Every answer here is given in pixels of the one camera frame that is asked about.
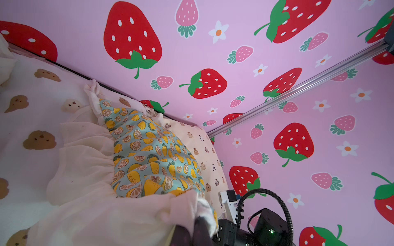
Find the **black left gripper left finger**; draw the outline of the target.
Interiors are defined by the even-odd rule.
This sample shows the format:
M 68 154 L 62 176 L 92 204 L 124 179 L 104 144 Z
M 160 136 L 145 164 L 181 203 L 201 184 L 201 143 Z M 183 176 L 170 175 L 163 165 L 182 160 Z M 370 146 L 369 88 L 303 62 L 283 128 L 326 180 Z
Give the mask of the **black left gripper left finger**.
M 192 237 L 189 231 L 181 225 L 176 225 L 173 227 L 165 243 L 165 246 L 192 246 L 192 245 L 193 245 Z

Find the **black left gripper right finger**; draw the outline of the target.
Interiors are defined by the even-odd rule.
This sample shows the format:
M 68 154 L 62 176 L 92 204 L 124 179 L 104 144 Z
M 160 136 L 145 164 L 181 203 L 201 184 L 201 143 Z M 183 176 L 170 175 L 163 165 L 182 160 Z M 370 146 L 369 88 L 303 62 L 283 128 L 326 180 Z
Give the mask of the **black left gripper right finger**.
M 214 246 L 213 240 L 209 235 L 206 220 L 198 217 L 194 225 L 194 246 Z

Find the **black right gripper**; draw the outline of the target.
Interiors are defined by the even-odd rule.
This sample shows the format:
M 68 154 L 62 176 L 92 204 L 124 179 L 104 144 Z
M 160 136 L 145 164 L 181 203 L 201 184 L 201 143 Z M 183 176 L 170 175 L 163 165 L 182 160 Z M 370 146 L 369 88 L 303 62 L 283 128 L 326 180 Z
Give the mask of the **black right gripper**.
M 238 229 L 230 220 L 219 219 L 219 230 L 213 237 L 214 246 L 256 246 L 253 236 Z

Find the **cream animal print pillow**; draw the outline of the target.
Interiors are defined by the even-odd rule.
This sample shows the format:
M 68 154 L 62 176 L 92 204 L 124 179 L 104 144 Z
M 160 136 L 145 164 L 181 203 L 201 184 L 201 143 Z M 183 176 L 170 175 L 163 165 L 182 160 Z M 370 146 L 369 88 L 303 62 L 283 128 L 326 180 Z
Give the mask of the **cream animal print pillow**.
M 206 200 L 212 205 L 220 219 L 226 217 L 225 207 L 221 204 L 219 193 L 228 190 L 216 150 L 207 133 L 198 126 L 187 125 L 182 122 L 165 118 L 159 114 L 152 118 L 156 123 L 174 133 L 194 155 L 198 164 L 198 173 L 204 179 L 203 187 L 206 190 Z

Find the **teal lemon print pillow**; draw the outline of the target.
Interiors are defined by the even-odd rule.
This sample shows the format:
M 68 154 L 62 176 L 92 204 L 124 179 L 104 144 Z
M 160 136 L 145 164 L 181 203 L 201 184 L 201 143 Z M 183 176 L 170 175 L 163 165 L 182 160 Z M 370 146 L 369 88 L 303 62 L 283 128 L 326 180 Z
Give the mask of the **teal lemon print pillow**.
M 104 99 L 100 109 L 115 139 L 111 186 L 118 197 L 180 195 L 188 190 L 205 197 L 198 162 L 174 133 L 136 109 L 115 108 Z

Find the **white cookie print pillow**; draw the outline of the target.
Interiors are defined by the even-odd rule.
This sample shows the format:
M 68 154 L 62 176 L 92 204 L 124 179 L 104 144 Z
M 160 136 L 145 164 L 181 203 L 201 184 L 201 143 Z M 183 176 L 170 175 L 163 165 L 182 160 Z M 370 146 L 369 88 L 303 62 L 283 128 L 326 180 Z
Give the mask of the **white cookie print pillow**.
M 1 243 L 8 246 L 164 246 L 174 226 L 209 235 L 217 215 L 196 190 L 120 198 L 111 186 L 115 139 L 100 100 L 114 93 L 45 61 L 11 52 L 1 38 Z

